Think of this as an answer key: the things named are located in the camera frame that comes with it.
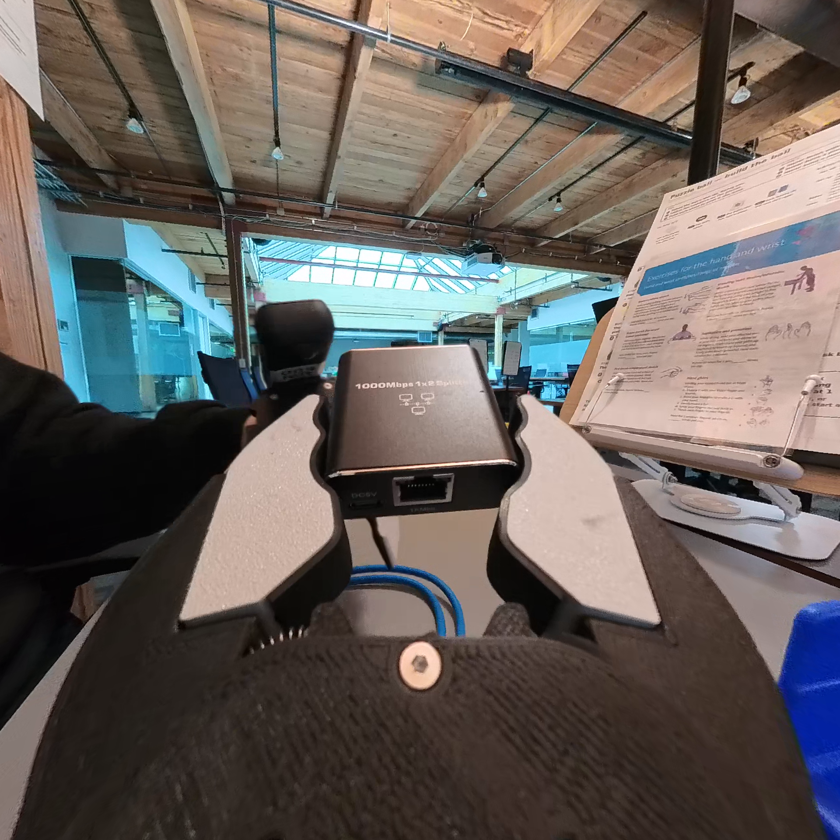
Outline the black ceiling rail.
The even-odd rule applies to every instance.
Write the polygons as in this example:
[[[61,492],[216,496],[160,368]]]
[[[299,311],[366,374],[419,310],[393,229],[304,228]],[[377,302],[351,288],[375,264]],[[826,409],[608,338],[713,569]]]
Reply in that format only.
[[[549,68],[557,55],[571,42],[599,6],[599,2],[552,2],[537,24],[532,26],[521,43],[524,54],[530,54],[532,68],[540,72]],[[282,9],[312,21],[340,28],[353,35],[425,56],[435,60],[444,72],[480,87],[507,94],[511,98],[527,100],[546,109],[564,112],[572,117],[603,124],[622,133],[633,134],[657,144],[690,149],[692,154],[710,151],[712,136],[721,135],[721,126],[714,122],[710,128],[700,129],[699,137],[682,129],[670,128],[666,122],[651,119],[631,110],[584,97],[572,91],[553,87],[530,78],[525,70],[512,71],[503,66],[460,55],[449,49],[419,43],[392,32],[390,18],[385,17],[385,29],[357,19],[348,19],[300,2],[266,2],[270,9]]]

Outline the laminated blue-banner exercise sheet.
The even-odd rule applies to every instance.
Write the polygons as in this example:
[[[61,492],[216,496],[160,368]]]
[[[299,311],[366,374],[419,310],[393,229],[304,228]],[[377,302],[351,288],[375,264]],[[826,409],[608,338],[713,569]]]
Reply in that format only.
[[[649,248],[574,424],[779,448],[838,300],[838,206]]]

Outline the ceiling projector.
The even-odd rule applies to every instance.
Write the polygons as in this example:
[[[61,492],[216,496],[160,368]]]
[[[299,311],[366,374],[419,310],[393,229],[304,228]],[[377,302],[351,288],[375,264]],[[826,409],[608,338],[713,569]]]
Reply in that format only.
[[[488,278],[504,267],[504,256],[494,245],[476,241],[466,247],[460,272],[463,277]]]

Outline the person's dark clothing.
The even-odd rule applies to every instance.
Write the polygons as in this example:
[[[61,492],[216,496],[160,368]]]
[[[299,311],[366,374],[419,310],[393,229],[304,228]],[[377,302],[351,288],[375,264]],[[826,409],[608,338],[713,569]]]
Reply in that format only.
[[[1,572],[1,724],[5,725],[79,634],[76,588],[130,570],[140,554],[103,555]]]

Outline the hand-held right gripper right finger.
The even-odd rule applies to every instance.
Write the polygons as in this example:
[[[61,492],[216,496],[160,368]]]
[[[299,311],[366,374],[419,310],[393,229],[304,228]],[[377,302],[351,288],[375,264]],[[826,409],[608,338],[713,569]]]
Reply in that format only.
[[[501,499],[487,577],[539,637],[592,621],[654,631],[662,617],[612,471],[532,396],[512,419],[521,474]]]

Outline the person's left forearm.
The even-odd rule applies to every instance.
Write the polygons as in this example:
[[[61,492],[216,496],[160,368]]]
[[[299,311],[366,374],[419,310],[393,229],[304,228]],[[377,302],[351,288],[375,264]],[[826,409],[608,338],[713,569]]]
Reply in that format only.
[[[3,353],[2,566],[76,560],[165,529],[233,462],[251,416],[209,401],[115,413]]]

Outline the black steel column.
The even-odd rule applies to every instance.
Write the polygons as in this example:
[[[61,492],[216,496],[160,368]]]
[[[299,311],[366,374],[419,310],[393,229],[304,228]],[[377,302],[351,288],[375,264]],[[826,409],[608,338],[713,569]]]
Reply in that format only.
[[[704,182],[718,173],[734,2],[706,1],[703,9],[692,143],[687,171],[689,186]]]

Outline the black office chair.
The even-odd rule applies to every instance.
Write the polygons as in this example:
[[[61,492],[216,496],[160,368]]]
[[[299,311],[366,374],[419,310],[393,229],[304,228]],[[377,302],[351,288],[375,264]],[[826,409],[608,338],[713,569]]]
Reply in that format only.
[[[218,358],[202,351],[196,353],[201,375],[213,399],[227,407],[248,407],[258,398],[250,373],[241,369],[235,358]]]

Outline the white printed instruction sheet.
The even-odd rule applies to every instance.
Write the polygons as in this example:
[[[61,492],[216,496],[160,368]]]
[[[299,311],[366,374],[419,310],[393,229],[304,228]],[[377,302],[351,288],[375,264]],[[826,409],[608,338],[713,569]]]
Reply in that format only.
[[[793,259],[838,251],[839,127],[665,195],[633,267],[721,256],[735,244]]]

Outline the black network splitter box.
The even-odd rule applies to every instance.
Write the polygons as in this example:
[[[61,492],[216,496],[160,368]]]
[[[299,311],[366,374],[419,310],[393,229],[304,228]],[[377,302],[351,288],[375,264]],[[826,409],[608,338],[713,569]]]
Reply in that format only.
[[[323,475],[344,518],[498,508],[520,472],[475,349],[341,356]]]

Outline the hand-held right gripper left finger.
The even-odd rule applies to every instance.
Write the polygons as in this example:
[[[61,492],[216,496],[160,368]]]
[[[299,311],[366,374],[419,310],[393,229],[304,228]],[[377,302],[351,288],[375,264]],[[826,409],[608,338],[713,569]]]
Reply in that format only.
[[[184,627],[254,618],[308,627],[350,582],[340,502],[322,477],[327,399],[305,396],[227,469],[179,615]]]

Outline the white document stand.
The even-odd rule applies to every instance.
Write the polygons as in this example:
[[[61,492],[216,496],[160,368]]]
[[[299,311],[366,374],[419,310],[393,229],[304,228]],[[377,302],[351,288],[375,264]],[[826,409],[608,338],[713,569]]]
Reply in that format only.
[[[747,448],[743,445],[697,443],[691,438],[663,437],[594,423],[595,408],[604,396],[616,396],[622,374],[615,374],[587,405],[587,413],[572,421],[589,443],[611,449],[645,474],[633,487],[667,522],[702,532],[719,541],[733,541],[797,562],[830,560],[839,545],[837,521],[802,508],[793,483],[805,476],[792,454],[803,425],[805,409],[817,388],[820,374],[802,384],[793,421],[782,448]],[[698,489],[681,482],[666,464],[679,464],[723,476],[745,478],[759,500],[738,499],[719,491]]]

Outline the blue plastic bin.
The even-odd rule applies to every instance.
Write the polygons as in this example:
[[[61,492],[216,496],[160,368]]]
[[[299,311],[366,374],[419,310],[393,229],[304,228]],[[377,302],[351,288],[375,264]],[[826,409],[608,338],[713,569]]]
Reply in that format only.
[[[778,682],[826,836],[839,838],[839,601],[794,617]]]

